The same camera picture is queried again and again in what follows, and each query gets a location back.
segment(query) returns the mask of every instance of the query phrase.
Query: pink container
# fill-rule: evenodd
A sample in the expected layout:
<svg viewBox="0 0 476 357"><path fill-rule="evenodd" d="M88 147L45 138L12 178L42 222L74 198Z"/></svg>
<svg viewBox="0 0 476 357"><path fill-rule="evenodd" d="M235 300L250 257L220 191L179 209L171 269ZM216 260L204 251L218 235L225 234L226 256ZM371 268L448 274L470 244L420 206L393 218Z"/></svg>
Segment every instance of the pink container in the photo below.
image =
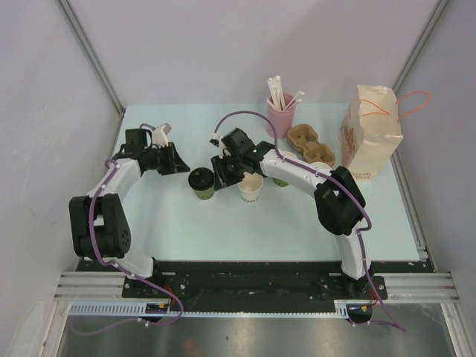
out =
<svg viewBox="0 0 476 357"><path fill-rule="evenodd" d="M290 95L290 93L283 93L283 96L284 102L286 103L286 105L288 105L288 103L292 100L292 95ZM280 112L274 110L274 108L268 104L268 119L273 123L274 127L276 128L278 139L284 139L286 137L286 134L288 133L288 130L291 129L292 121L295 118L295 110L296 107L291 110L286 110L285 112ZM271 129L269 124L266 127L266 132L269 136L274 138L273 130Z"/></svg>

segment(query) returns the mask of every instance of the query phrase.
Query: robotic arm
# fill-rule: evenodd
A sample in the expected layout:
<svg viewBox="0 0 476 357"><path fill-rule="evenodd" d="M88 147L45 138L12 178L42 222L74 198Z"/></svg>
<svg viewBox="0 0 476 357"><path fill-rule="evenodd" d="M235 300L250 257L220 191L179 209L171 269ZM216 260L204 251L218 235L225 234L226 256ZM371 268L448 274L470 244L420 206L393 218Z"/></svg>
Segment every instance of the robotic arm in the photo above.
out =
<svg viewBox="0 0 476 357"><path fill-rule="evenodd" d="M160 175L190 171L180 159L174 143L167 139L170 130L167 123L153 131L126 130L126 143L114 155L114 165L99 184L86 196L71 199L69 215L74 251L78 257L96 260L89 230L89 208L98 188L104 187L94 206L94 232L103 260L114 260L140 277L152 276L154 259L132 244L131 231L121 202L131 186L148 170L157 170ZM151 144L147 143L148 135ZM107 181L113 170L115 174Z"/></svg>
<svg viewBox="0 0 476 357"><path fill-rule="evenodd" d="M315 199L319 222L335 235L343 273L360 286L366 285L364 261L356 232L364 217L346 193L330 180L306 170L305 167L315 170L311 165L296 159L280 158L274 145L265 141L255 145L241 129L234 129L210 142L222 148L220 155L211 159L215 190L240 182L245 172L280 179L301 189ZM348 169L338 167L323 173L346 187L360 205L365 206L365 200ZM370 269L370 260L366 259L365 263Z"/></svg>

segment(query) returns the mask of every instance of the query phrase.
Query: white table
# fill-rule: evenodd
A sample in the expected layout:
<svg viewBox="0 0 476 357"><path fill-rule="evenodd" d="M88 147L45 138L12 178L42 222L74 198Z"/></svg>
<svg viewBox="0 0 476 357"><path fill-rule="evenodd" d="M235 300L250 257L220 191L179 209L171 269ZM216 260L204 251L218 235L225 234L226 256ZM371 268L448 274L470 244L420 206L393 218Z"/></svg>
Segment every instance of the white table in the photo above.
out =
<svg viewBox="0 0 476 357"><path fill-rule="evenodd" d="M218 149L210 144L217 122L229 112L255 110L258 104L128 106L116 151L126 129L141 123L172 126L169 139L193 170L211 168ZM311 124L319 140L329 145L340 162L338 128L347 104L300 104L295 124ZM254 143L272 141L264 120L251 115L229 118L222 135L243 129ZM285 140L281 149L291 150ZM278 187L265 179L260 199L246 203L237 187L228 187L202 201L187 183L188 173L160 176L150 171L123 202L134 243L160 260L195 261L332 261L340 260L335 238L318 221L315 202L295 187ZM388 165L371 183L358 184L367 201L373 229L364 232L367 255L378 261L415 261L418 253L393 169Z"/></svg>

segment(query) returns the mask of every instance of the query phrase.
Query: orange string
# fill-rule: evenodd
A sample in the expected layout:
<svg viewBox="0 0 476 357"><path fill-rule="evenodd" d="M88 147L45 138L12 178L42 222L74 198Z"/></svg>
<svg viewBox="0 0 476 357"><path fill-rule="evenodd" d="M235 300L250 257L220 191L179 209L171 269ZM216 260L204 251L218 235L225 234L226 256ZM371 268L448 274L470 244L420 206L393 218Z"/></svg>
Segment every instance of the orange string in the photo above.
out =
<svg viewBox="0 0 476 357"><path fill-rule="evenodd" d="M383 111L383 113L381 113L381 112L371 112L371 113L367 113L367 114L364 114L364 115L362 115L362 117L365 117L365 116L367 116L367 115L371 115L371 114L390 115L390 113L389 113L389 112L387 112L386 110L384 110L384 109L380 108L380 107L379 107L379 106L377 106L377 105L376 105L374 102L371 102L371 101L369 101L369 100L367 100L367 99L362 99L362 102L367 102L367 103L370 103L370 104L372 104L372 105L376 106L377 108L379 108L380 110L382 110L382 111Z"/></svg>
<svg viewBox="0 0 476 357"><path fill-rule="evenodd" d="M417 107L413 110L410 110L409 112L406 112L403 115L400 115L399 119L396 121L397 123L400 123L400 119L402 119L403 117L406 117L407 115L413 114L414 112L418 112L421 108L425 108L427 106L428 102L430 101L430 94L427 91L413 91L411 93L408 93L408 94L404 95L403 97L399 98L395 102L395 105L397 105L400 100L405 99L406 97L410 97L411 95L418 94L418 93L426 95L425 102L423 102L423 104L421 106L419 106L419 107Z"/></svg>

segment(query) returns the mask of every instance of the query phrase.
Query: lid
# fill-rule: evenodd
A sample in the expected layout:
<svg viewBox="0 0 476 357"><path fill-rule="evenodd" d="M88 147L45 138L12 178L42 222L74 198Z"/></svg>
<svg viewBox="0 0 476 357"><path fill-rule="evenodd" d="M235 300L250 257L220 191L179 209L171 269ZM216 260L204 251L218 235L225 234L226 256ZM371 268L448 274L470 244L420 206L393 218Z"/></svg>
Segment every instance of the lid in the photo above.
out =
<svg viewBox="0 0 476 357"><path fill-rule="evenodd" d="M206 167L199 167L188 176L188 184L194 190L204 191L213 186L215 177L213 172Z"/></svg>

